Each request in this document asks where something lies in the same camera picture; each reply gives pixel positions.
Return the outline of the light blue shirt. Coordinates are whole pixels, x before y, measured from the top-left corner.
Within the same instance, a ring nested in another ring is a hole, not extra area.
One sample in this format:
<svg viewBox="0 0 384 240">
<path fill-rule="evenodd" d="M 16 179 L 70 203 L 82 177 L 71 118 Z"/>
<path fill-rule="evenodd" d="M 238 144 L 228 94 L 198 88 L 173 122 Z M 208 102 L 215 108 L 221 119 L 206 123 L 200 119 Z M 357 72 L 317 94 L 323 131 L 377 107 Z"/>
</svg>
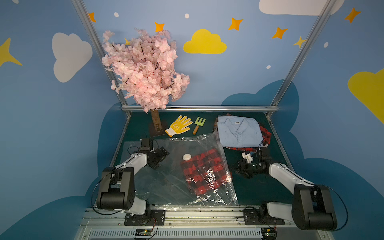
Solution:
<svg viewBox="0 0 384 240">
<path fill-rule="evenodd" d="M 252 118 L 219 116 L 217 127 L 223 147 L 256 148 L 263 140 L 260 125 Z"/>
</svg>

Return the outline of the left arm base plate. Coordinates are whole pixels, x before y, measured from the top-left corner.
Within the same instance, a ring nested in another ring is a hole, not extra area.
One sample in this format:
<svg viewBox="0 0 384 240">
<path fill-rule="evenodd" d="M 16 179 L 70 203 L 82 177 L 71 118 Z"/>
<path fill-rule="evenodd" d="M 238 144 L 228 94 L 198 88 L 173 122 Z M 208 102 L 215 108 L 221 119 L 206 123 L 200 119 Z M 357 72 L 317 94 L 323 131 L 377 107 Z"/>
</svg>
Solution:
<svg viewBox="0 0 384 240">
<path fill-rule="evenodd" d="M 166 211 L 150 210 L 144 215 L 126 214 L 125 226 L 163 226 L 165 224 Z"/>
</svg>

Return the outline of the red black checkered cloth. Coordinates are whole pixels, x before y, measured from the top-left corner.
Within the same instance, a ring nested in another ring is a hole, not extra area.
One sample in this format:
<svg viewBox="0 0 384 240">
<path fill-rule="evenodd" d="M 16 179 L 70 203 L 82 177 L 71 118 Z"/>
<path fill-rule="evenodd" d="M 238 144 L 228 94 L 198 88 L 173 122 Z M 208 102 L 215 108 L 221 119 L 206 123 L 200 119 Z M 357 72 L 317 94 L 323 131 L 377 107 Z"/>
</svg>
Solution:
<svg viewBox="0 0 384 240">
<path fill-rule="evenodd" d="M 272 133 L 270 133 L 266 128 L 260 126 L 260 130 L 262 133 L 263 141 L 259 144 L 258 147 L 254 148 L 235 148 L 235 147 L 226 147 L 230 150 L 235 151 L 248 151 L 248 152 L 256 152 L 259 148 L 266 148 L 271 143 Z"/>
</svg>

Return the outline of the clear plastic vacuum bag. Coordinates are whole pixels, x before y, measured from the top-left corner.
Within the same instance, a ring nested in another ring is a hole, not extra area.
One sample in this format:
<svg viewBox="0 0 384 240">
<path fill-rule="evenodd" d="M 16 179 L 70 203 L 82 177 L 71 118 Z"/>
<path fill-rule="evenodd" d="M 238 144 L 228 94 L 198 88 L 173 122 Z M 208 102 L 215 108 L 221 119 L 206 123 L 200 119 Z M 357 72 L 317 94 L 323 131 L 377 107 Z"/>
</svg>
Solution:
<svg viewBox="0 0 384 240">
<path fill-rule="evenodd" d="M 238 198 L 229 171 L 223 146 L 218 133 L 194 137 L 167 138 L 156 140 L 170 154 L 156 169 L 144 167 L 135 176 L 136 196 L 148 201 L 152 206 L 236 206 Z M 184 154 L 192 157 L 211 149 L 218 150 L 224 163 L 230 182 L 207 195 L 197 197 L 187 186 L 181 169 Z"/>
</svg>

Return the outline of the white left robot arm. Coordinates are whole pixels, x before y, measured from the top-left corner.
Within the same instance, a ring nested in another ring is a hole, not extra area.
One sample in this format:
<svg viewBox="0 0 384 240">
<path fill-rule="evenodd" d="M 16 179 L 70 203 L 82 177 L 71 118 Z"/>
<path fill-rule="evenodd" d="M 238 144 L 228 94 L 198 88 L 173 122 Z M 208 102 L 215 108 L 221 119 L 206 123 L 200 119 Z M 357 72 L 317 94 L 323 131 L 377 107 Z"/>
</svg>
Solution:
<svg viewBox="0 0 384 240">
<path fill-rule="evenodd" d="M 141 146 L 127 160 L 103 170 L 93 207 L 112 211 L 112 215 L 118 210 L 136 216 L 150 214 L 149 203 L 135 195 L 135 175 L 144 167 L 156 169 L 170 154 L 164 147 L 154 148 L 154 141 L 151 138 L 141 140 Z"/>
</svg>

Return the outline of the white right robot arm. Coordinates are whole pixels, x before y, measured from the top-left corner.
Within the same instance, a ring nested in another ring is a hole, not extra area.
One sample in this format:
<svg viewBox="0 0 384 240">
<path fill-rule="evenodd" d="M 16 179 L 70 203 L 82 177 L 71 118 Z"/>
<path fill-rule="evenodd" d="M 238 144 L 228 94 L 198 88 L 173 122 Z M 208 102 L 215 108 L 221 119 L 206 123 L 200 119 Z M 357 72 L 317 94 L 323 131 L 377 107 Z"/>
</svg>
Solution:
<svg viewBox="0 0 384 240">
<path fill-rule="evenodd" d="M 293 195 L 292 204 L 261 204 L 254 211 L 261 224 L 271 225 L 288 221 L 295 223 L 301 230 L 337 230 L 338 221 L 329 187 L 316 185 L 300 177 L 285 164 L 263 155 L 260 148 L 242 153 L 237 172 L 248 179 L 268 174 Z"/>
</svg>

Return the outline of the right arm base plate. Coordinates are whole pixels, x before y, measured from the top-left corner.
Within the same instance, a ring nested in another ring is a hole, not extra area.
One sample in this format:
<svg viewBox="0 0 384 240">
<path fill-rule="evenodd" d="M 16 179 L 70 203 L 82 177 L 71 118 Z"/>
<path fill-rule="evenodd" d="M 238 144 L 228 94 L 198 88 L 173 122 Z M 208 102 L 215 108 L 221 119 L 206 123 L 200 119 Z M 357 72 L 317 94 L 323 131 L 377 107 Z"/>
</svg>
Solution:
<svg viewBox="0 0 384 240">
<path fill-rule="evenodd" d="M 283 219 L 274 218 L 269 216 L 268 214 L 261 214 L 258 209 L 245 208 L 243 210 L 244 221 L 246 226 L 282 226 L 285 225 L 285 221 Z"/>
</svg>

